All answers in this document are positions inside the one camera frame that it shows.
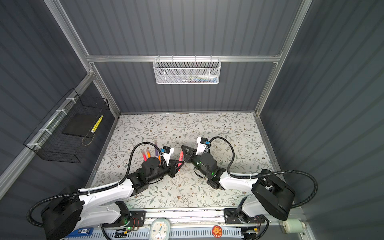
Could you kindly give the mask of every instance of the white spool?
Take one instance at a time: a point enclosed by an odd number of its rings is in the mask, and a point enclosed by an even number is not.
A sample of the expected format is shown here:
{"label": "white spool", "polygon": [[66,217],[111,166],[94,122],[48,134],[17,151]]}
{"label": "white spool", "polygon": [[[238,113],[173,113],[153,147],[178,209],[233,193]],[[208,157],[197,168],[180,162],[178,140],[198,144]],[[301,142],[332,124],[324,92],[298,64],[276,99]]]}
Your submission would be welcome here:
{"label": "white spool", "polygon": [[305,224],[295,218],[289,218],[283,221],[283,226],[287,233],[302,232],[305,228]]}

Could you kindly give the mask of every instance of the clock face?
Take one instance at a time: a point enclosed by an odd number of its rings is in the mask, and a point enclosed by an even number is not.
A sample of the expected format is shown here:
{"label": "clock face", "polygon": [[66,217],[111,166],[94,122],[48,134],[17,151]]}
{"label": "clock face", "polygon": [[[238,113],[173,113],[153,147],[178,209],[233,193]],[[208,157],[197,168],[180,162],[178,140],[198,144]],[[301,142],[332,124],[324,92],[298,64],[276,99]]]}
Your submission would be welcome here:
{"label": "clock face", "polygon": [[159,218],[152,222],[149,229],[149,239],[151,240],[167,240],[169,238],[170,225],[169,221]]}

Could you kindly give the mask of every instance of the floral tablecloth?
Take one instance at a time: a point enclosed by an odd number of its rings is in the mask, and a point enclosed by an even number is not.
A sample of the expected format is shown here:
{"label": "floral tablecloth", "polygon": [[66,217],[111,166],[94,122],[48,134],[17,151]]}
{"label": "floral tablecloth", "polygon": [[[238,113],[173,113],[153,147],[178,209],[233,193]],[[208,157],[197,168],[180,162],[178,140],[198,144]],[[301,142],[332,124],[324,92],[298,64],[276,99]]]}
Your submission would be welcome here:
{"label": "floral tablecloth", "polygon": [[[231,142],[236,153],[232,172],[254,173],[263,168],[272,170],[253,113],[121,115],[93,186],[122,179],[131,149],[140,142],[157,141],[160,148],[164,145],[174,147],[172,159],[179,159],[181,145],[196,147],[198,136],[208,139],[222,136]],[[155,155],[152,146],[137,148],[130,172],[141,166],[141,152],[147,149]],[[224,168],[232,157],[228,145],[219,139],[212,142],[211,154]],[[244,195],[249,194],[239,190],[215,190],[206,181],[195,175],[192,164],[184,164],[174,178],[165,176],[125,201],[129,208],[135,209],[222,207],[237,206]]]}

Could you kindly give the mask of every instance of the wall panel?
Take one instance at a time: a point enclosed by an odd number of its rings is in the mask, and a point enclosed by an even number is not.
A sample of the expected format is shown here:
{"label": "wall panel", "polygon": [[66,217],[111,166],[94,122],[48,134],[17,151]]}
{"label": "wall panel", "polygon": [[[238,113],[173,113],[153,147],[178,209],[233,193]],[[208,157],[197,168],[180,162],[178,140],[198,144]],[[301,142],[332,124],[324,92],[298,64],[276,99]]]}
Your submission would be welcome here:
{"label": "wall panel", "polygon": [[121,112],[254,111],[274,63],[222,63],[218,84],[157,84],[152,63],[95,63]]}
{"label": "wall panel", "polygon": [[274,55],[299,0],[62,1],[91,55]]}
{"label": "wall panel", "polygon": [[0,173],[86,72],[43,1],[0,1]]}
{"label": "wall panel", "polygon": [[314,1],[261,114],[320,240],[381,238],[383,36],[382,1]]}

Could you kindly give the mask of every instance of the purple marker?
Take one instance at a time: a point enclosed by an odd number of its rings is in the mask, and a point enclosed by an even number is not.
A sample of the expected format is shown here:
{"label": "purple marker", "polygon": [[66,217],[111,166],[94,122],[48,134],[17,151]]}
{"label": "purple marker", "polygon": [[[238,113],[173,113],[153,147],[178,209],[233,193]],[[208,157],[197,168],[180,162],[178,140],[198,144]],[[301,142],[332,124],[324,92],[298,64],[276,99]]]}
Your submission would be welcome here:
{"label": "purple marker", "polygon": [[159,156],[159,152],[157,151],[157,149],[155,149],[155,155],[156,155],[156,157]]}

